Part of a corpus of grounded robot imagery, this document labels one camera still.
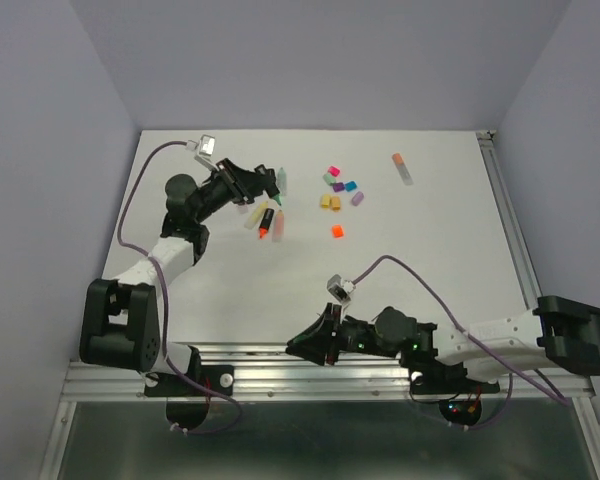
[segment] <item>gray floor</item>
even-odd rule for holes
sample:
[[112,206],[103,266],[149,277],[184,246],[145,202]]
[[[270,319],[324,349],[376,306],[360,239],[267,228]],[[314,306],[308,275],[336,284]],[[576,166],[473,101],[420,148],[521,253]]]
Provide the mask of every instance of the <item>gray floor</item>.
[[[485,406],[485,415],[495,407]],[[213,405],[215,422],[230,407]],[[402,403],[246,405],[228,433],[172,433],[159,403],[79,405],[61,478],[578,479],[595,478],[572,409],[514,400],[502,421],[461,432]]]

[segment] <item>orange cap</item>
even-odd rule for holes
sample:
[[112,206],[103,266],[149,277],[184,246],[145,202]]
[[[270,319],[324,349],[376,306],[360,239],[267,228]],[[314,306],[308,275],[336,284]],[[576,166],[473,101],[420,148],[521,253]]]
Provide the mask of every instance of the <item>orange cap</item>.
[[404,163],[402,155],[400,155],[399,153],[394,153],[393,155],[391,155],[391,158],[393,159],[393,163],[395,163],[396,165],[402,165]]
[[334,238],[344,237],[344,230],[340,225],[334,225],[331,227],[331,233],[333,233]]

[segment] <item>purple block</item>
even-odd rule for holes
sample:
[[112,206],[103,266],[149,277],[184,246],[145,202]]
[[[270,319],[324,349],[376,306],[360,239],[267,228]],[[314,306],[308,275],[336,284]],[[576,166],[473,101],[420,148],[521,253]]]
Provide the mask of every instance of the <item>purple block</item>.
[[351,204],[352,204],[354,207],[357,207],[358,205],[360,205],[360,202],[361,202],[362,200],[364,200],[364,193],[362,193],[362,192],[358,192],[358,193],[356,193],[356,194],[353,196],[353,198],[351,199]]

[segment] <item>gray wall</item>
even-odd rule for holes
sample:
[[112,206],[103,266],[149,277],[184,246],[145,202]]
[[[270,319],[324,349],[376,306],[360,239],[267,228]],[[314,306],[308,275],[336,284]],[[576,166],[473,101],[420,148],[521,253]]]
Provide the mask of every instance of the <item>gray wall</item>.
[[495,127],[568,4],[71,1],[144,128],[419,130]]
[[600,306],[600,0],[569,7],[497,149],[543,291]]
[[66,0],[0,0],[0,479],[37,478],[136,129]]

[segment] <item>aluminum frame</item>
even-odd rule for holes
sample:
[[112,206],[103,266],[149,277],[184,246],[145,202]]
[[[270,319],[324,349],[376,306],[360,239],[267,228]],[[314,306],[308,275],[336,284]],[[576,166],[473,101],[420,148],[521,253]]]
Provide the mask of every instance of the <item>aluminum frame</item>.
[[[527,308],[533,308],[541,295],[540,286],[498,165],[493,136],[490,131],[476,134],[520,289]],[[397,367],[395,360],[344,354],[338,368],[323,368],[286,356],[284,345],[196,346],[205,364],[231,363],[236,367],[234,397],[241,402],[388,401],[409,398],[408,371]],[[600,423],[591,403],[590,397],[595,392],[590,379],[558,368],[547,369],[544,373],[565,396],[573,399],[595,474],[600,480]],[[135,372],[71,362],[40,479],[56,479],[60,473],[77,402],[164,402],[164,399],[145,397],[143,391],[144,383]],[[514,395],[516,398],[544,397],[519,378],[514,380]]]

